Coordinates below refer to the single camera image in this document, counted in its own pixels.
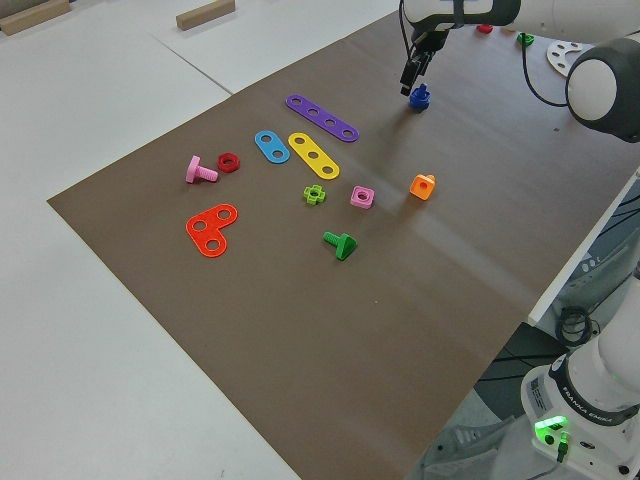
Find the pink square nut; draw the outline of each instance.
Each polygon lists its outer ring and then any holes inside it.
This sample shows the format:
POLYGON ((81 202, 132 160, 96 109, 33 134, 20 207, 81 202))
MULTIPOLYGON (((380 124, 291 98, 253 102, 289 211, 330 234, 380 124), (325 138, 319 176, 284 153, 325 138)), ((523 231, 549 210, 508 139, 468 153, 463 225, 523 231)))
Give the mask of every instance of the pink square nut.
POLYGON ((351 194, 351 205, 360 208, 371 208, 375 191, 370 188, 356 186, 351 194))

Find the blue bolt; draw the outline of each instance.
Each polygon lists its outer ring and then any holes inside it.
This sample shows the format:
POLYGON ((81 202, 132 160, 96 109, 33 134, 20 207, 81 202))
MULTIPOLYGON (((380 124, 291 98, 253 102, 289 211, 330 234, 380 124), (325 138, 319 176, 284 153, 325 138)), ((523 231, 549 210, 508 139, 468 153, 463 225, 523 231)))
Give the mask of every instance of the blue bolt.
POLYGON ((427 84, 423 83, 416 88, 409 97, 409 106, 416 110, 426 110, 429 108, 429 102, 431 101, 431 93, 427 90, 427 84))

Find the purple toy piece with holes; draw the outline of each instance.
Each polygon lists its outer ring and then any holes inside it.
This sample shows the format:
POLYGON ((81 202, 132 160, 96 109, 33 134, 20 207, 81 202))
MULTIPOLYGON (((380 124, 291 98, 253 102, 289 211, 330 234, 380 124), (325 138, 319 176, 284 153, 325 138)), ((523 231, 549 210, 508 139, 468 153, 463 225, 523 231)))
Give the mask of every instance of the purple toy piece with holes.
POLYGON ((375 191, 370 188, 356 186, 351 194, 351 205, 360 208, 371 208, 375 191))
POLYGON ((351 143, 360 138, 357 128, 352 127, 344 120, 340 120, 302 95, 290 95, 285 100, 285 103, 291 110, 311 120, 343 142, 351 143))
POLYGON ((218 172, 201 167, 200 157, 194 155, 187 167, 187 183, 193 183, 196 178, 215 182, 218 179, 218 172))

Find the pink bolt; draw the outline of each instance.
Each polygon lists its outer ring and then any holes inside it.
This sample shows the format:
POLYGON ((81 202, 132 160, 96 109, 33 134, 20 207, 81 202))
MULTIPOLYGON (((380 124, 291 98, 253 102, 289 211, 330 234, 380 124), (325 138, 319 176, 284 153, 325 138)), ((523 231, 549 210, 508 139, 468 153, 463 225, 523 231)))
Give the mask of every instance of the pink bolt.
POLYGON ((193 183, 196 178, 215 182, 218 179, 218 172, 201 167, 200 157, 194 155, 187 167, 187 183, 193 183))

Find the pink nut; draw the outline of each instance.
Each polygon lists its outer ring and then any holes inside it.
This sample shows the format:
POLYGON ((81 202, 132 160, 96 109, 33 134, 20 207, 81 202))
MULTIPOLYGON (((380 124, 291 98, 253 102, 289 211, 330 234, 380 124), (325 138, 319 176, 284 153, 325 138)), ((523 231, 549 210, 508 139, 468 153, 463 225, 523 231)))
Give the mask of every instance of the pink nut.
POLYGON ((370 188, 356 186, 351 194, 351 205, 360 208, 371 208, 375 191, 370 188))
POLYGON ((201 167, 200 157, 194 155, 187 167, 187 183, 193 183, 197 178, 215 182, 218 179, 218 172, 201 167))

